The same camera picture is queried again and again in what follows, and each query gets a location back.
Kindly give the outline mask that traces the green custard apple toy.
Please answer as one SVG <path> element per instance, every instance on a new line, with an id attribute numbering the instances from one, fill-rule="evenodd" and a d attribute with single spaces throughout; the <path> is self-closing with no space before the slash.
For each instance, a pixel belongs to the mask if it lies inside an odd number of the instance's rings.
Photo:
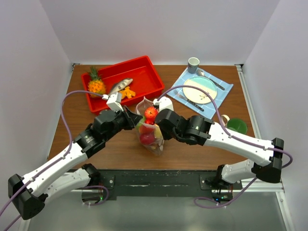
<path id="1" fill-rule="evenodd" d="M 136 129 L 138 130 L 140 128 L 141 125 L 143 125 L 143 123 L 145 122 L 146 118 L 145 116 L 142 117 L 142 119 L 138 122 L 138 124 L 136 125 Z"/>

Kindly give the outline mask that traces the yellow toy lemon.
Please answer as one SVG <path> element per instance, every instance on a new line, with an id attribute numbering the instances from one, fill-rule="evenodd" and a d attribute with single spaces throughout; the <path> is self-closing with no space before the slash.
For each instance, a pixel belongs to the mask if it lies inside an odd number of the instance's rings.
<path id="1" fill-rule="evenodd" d="M 161 139 L 163 137 L 162 132 L 161 132 L 158 125 L 155 126 L 154 136 L 155 136 L 156 139 Z"/>

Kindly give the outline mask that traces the yellow green toy mango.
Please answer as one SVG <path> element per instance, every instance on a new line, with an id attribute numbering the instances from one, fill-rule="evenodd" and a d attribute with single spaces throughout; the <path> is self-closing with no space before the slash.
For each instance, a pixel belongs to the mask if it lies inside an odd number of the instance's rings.
<path id="1" fill-rule="evenodd" d="M 147 126 L 144 126 L 144 125 L 141 125 L 139 127 L 139 133 L 140 134 L 149 134 L 149 133 L 153 132 L 154 130 L 155 130 L 155 128 L 147 127 Z"/>

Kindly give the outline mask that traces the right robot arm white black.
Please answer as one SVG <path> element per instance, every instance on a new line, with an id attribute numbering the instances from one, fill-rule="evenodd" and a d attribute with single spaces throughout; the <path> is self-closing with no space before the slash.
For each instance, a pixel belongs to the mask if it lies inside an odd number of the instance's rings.
<path id="1" fill-rule="evenodd" d="M 170 109 L 158 113 L 155 119 L 164 140 L 176 139 L 188 145 L 217 147 L 243 156 L 236 164 L 220 165 L 216 175 L 206 180 L 213 187 L 226 189 L 240 180 L 257 178 L 267 183 L 279 183 L 282 172 L 282 140 L 261 140 L 222 127 L 200 115 L 185 119 Z"/>

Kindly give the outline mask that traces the red lychee bunch toy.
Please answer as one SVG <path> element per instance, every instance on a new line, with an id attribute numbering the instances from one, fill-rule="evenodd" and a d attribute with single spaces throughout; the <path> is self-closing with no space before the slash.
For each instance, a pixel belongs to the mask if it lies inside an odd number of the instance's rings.
<path id="1" fill-rule="evenodd" d="M 163 145 L 164 145 L 164 140 L 161 140 L 160 142 L 149 145 L 149 148 L 150 150 L 153 151 L 163 151 Z"/>

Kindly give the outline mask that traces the red orange toy apple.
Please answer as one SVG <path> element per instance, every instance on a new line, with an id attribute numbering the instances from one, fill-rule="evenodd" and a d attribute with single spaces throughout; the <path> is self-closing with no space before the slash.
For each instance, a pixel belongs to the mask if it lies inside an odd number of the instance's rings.
<path id="1" fill-rule="evenodd" d="M 153 122 L 155 121 L 157 115 L 158 115 L 158 110 L 153 106 L 148 107 L 144 112 L 145 118 Z"/>

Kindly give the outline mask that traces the clear polka dot zip bag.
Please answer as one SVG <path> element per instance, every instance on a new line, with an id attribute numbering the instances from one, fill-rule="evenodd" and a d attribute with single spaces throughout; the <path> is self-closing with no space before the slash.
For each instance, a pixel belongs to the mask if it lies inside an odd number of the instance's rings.
<path id="1" fill-rule="evenodd" d="M 158 110 L 154 107 L 154 103 L 144 97 L 137 104 L 135 112 L 142 116 L 135 127 L 141 145 L 153 154 L 161 155 L 164 139 L 159 126 L 155 123 Z"/>

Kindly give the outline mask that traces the dark red toy apple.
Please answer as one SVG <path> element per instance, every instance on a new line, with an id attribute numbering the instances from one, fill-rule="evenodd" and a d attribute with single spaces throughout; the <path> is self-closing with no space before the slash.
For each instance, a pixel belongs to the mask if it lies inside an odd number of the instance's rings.
<path id="1" fill-rule="evenodd" d="M 149 134 L 141 134 L 140 135 L 140 142 L 143 144 L 143 145 L 150 145 L 152 143 L 154 143 L 156 140 L 155 136 L 151 133 Z"/>

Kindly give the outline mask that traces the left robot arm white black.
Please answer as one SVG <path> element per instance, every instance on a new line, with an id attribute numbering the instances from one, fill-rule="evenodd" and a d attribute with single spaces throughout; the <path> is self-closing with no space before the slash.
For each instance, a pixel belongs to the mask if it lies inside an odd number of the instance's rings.
<path id="1" fill-rule="evenodd" d="M 100 174 L 91 164 L 74 173 L 68 171 L 91 158 L 105 147 L 107 141 L 121 130 L 132 130 L 142 119 L 127 107 L 114 112 L 103 110 L 93 123 L 54 158 L 24 176 L 17 174 L 8 179 L 9 203 L 19 216 L 28 220 L 36 216 L 52 199 L 78 188 L 94 189 L 100 183 Z"/>

